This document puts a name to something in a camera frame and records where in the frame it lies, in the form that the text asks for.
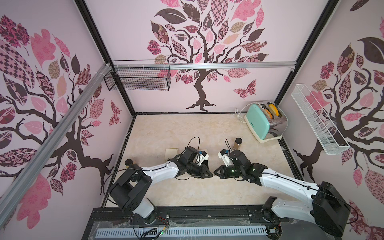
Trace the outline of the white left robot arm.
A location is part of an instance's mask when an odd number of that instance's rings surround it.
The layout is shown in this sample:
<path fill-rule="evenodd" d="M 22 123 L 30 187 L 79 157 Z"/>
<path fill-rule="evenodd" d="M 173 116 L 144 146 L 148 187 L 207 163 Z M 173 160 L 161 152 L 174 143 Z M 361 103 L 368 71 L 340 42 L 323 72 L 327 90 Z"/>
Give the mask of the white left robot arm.
<path fill-rule="evenodd" d="M 108 189 L 115 205 L 124 215 L 138 215 L 145 224 L 152 224 L 159 216 L 157 207 L 146 198 L 146 193 L 154 184 L 188 174 L 197 179 L 212 178 L 208 167 L 209 155 L 193 147 L 170 158 L 165 163 L 141 168 L 131 159 L 122 175 Z"/>

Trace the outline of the small cream square box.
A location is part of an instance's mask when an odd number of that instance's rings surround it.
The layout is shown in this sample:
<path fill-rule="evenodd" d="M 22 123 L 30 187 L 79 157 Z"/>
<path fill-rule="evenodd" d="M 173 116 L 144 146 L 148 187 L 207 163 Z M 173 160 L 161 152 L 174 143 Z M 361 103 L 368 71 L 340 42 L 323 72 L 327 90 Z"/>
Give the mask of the small cream square box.
<path fill-rule="evenodd" d="M 209 155 L 208 153 L 203 150 L 203 151 L 199 151 L 199 165 L 205 165 L 207 168 L 209 168 Z"/>

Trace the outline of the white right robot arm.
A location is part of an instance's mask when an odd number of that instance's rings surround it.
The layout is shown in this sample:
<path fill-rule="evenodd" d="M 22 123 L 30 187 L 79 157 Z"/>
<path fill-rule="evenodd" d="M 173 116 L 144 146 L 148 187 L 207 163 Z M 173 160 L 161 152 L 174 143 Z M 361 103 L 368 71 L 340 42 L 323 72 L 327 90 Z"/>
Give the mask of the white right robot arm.
<path fill-rule="evenodd" d="M 262 207 L 266 221 L 275 223 L 284 218 L 296 219 L 313 223 L 334 237 L 343 236 L 352 207 L 332 184 L 299 181 L 266 165 L 251 163 L 240 150 L 221 150 L 218 157 L 224 164 L 214 174 L 221 179 L 241 178 L 248 183 L 275 189 L 295 198 L 294 201 L 287 201 L 269 197 Z"/>

